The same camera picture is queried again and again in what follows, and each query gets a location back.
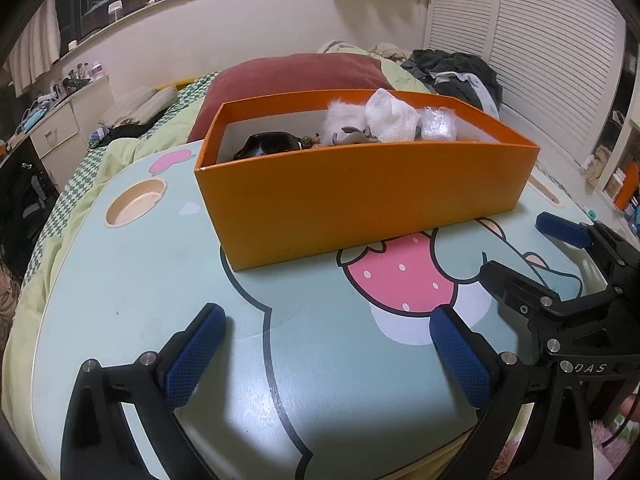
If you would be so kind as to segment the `clear plastic bag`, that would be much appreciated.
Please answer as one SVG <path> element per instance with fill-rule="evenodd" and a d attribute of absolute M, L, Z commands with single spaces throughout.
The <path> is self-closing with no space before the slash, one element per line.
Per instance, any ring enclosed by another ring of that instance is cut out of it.
<path fill-rule="evenodd" d="M 425 107 L 419 110 L 420 139 L 424 141 L 457 140 L 457 115 L 447 107 Z"/>

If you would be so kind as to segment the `orange cardboard box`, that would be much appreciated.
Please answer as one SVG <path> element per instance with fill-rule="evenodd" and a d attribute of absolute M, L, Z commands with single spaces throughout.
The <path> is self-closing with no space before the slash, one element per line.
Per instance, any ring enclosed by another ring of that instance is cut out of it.
<path fill-rule="evenodd" d="M 404 92 L 416 108 L 445 107 L 459 139 L 308 148 L 237 159 L 255 133 L 306 136 L 333 102 L 367 90 L 288 92 L 221 105 L 194 174 L 234 270 L 362 246 L 513 209 L 539 148 L 475 107 Z"/>

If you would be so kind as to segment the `white sock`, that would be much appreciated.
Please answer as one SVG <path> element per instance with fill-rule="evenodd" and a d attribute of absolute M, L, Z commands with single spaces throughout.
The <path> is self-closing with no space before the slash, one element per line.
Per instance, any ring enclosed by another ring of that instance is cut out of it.
<path fill-rule="evenodd" d="M 366 126 L 384 143 L 412 142 L 420 114 L 408 103 L 385 89 L 376 90 L 364 104 Z"/>

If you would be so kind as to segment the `black white patterned cloth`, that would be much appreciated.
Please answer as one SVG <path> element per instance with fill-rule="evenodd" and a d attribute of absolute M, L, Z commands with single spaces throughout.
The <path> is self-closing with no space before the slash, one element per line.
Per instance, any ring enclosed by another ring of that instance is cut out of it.
<path fill-rule="evenodd" d="M 271 131 L 252 134 L 232 159 L 242 160 L 260 156 L 300 151 L 302 140 L 291 133 Z"/>

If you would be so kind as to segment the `white fluffy plush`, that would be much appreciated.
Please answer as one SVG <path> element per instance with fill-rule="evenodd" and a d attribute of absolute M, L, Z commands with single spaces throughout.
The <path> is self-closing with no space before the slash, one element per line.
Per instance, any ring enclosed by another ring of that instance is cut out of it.
<path fill-rule="evenodd" d="M 320 144 L 339 146 L 368 143 L 371 139 L 366 135 L 366 127 L 363 105 L 333 101 L 326 110 L 319 133 Z"/>

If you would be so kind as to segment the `white shelf unit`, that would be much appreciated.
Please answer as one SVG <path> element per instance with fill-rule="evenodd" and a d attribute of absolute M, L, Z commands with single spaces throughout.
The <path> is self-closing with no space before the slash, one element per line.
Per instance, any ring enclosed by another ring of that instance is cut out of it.
<path fill-rule="evenodd" d="M 631 59 L 634 61 L 632 85 L 628 104 L 622 110 L 620 132 L 614 141 L 606 144 L 610 154 L 593 185 L 587 184 L 588 204 L 582 206 L 582 210 L 590 220 L 605 223 L 638 247 L 639 235 L 634 227 L 634 212 L 629 212 L 629 209 L 636 209 L 632 199 L 639 194 L 639 189 L 623 211 L 614 205 L 625 180 L 626 167 L 632 160 L 639 162 L 639 55 L 635 54 Z"/>

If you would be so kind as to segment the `orange bottle on shelf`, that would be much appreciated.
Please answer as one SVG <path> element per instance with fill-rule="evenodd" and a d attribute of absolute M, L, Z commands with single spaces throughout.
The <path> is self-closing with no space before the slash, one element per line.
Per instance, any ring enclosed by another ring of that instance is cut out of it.
<path fill-rule="evenodd" d="M 639 188 L 639 163 L 632 160 L 625 169 L 625 180 L 614 200 L 615 207 L 623 211 L 629 204 L 631 197 Z"/>

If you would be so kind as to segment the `mint green lap table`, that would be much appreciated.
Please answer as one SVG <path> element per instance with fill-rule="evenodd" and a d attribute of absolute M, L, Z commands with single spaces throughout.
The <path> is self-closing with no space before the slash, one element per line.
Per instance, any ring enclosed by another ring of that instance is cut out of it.
<path fill-rule="evenodd" d="M 582 252 L 536 230 L 552 201 L 533 186 L 494 218 L 234 272 L 195 181 L 197 150 L 120 170 L 63 259 L 32 372 L 35 432 L 52 468 L 81 364 L 131 363 L 213 302 L 226 312 L 226 336 L 179 419 L 216 474 L 397 474 L 456 442 L 476 419 L 431 343 L 437 306 L 452 304 L 495 349 L 532 355 L 524 318 L 480 287 L 484 262 L 565 299 L 603 286 Z"/>

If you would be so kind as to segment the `light green duvet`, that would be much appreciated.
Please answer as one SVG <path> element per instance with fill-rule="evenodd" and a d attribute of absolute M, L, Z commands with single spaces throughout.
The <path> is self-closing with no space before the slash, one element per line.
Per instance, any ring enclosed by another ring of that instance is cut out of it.
<path fill-rule="evenodd" d="M 6 332 L 6 345 L 1 361 L 2 413 L 6 416 L 28 458 L 36 466 L 37 471 L 47 479 L 57 479 L 60 474 L 54 471 L 44 457 L 36 436 L 32 414 L 32 370 L 37 335 L 54 279 L 60 272 L 63 259 L 70 250 L 70 244 L 81 223 L 87 217 L 89 209 L 98 198 L 99 192 L 111 180 L 106 180 L 104 177 L 96 178 L 93 187 L 72 211 L 70 221 L 62 235 L 46 240 L 40 267 L 28 283 L 22 286 L 15 297 L 14 306 L 11 309 L 1 309 L 4 317 L 12 322 L 11 328 Z"/>

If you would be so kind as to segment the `dark clothes pile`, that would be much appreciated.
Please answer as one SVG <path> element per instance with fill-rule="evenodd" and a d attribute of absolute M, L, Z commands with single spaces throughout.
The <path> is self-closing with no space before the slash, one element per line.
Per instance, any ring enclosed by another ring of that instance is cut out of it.
<path fill-rule="evenodd" d="M 479 56 L 443 50 L 414 50 L 401 67 L 441 96 L 452 96 L 499 119 L 502 87 Z"/>

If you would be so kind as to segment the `cream dresser with drawers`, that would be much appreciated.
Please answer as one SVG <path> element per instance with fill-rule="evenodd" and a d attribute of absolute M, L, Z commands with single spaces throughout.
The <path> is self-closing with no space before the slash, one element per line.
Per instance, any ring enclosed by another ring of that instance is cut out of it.
<path fill-rule="evenodd" d="M 9 140 L 11 151 L 1 161 L 9 165 L 18 149 L 30 142 L 44 170 L 61 192 L 88 152 L 90 133 L 114 104 L 110 76 L 105 75 L 53 107 L 28 133 Z"/>

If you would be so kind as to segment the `green checkered bed sheet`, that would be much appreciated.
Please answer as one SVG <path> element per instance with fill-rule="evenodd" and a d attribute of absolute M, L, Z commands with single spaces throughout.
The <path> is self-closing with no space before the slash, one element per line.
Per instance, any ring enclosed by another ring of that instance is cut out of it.
<path fill-rule="evenodd" d="M 95 148 L 81 161 L 55 202 L 53 210 L 38 237 L 29 264 L 22 279 L 22 286 L 35 275 L 44 253 L 44 244 L 50 237 L 61 236 L 72 211 L 93 187 L 97 177 L 111 180 L 122 168 L 139 159 L 168 148 L 186 144 L 186 138 L 198 116 L 204 96 L 218 72 L 195 79 L 186 88 L 178 91 L 178 100 L 140 138 L 112 141 L 106 148 Z"/>

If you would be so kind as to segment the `dark red pillow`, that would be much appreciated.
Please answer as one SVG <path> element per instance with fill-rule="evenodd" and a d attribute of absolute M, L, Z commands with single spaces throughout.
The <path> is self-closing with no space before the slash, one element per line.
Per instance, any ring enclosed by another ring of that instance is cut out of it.
<path fill-rule="evenodd" d="M 351 53 L 297 53 L 254 58 L 214 77 L 189 133 L 190 142 L 206 137 L 221 105 L 270 94 L 332 89 L 390 90 L 381 62 Z"/>

